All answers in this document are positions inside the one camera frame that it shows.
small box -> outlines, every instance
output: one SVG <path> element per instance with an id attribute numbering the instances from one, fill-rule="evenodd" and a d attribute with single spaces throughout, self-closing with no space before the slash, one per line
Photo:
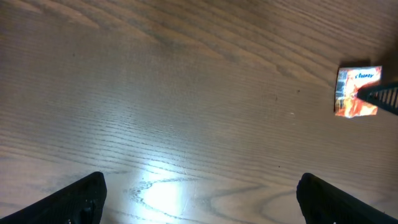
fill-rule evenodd
<path id="1" fill-rule="evenodd" d="M 377 106 L 356 97 L 363 86 L 377 85 L 381 78 L 381 66 L 340 68 L 336 83 L 335 114 L 353 118 L 376 115 Z"/>

wooden floor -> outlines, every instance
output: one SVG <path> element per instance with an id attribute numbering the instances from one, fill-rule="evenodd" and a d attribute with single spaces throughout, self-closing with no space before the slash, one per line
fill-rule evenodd
<path id="1" fill-rule="evenodd" d="M 333 114 L 396 0 L 1 0 L 0 217 L 94 171 L 101 223 L 305 223 L 311 172 L 398 217 L 396 116 Z"/>

black object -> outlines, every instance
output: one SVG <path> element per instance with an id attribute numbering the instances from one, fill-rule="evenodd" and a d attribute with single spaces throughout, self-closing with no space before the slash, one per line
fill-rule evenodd
<path id="1" fill-rule="evenodd" d="M 362 87 L 358 90 L 357 97 L 398 115 L 398 83 Z"/>
<path id="2" fill-rule="evenodd" d="M 99 224 L 105 198 L 104 175 L 94 172 L 0 219 L 0 224 Z"/>
<path id="3" fill-rule="evenodd" d="M 297 200 L 307 224 L 398 224 L 395 218 L 308 173 L 298 183 Z"/>

comb teeth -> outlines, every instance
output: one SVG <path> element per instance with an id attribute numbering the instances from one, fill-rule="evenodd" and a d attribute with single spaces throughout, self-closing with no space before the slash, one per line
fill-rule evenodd
<path id="1" fill-rule="evenodd" d="M 358 98 L 398 115 L 398 83 L 361 88 Z"/>

